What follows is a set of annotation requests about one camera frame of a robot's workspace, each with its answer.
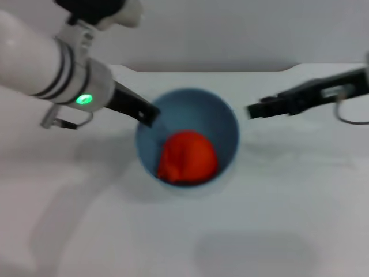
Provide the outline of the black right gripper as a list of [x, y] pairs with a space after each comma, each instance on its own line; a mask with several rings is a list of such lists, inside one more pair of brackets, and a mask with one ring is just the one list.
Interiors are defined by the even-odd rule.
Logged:
[[367, 69], [359, 68], [309, 80], [278, 96], [262, 98], [258, 103], [247, 106], [247, 112], [250, 119], [297, 115], [318, 106], [367, 94]]

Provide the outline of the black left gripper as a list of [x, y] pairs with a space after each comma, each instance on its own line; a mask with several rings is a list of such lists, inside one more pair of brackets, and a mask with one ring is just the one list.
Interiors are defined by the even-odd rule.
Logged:
[[155, 105], [117, 81], [113, 96], [105, 108], [128, 115], [147, 127], [152, 127], [161, 113]]

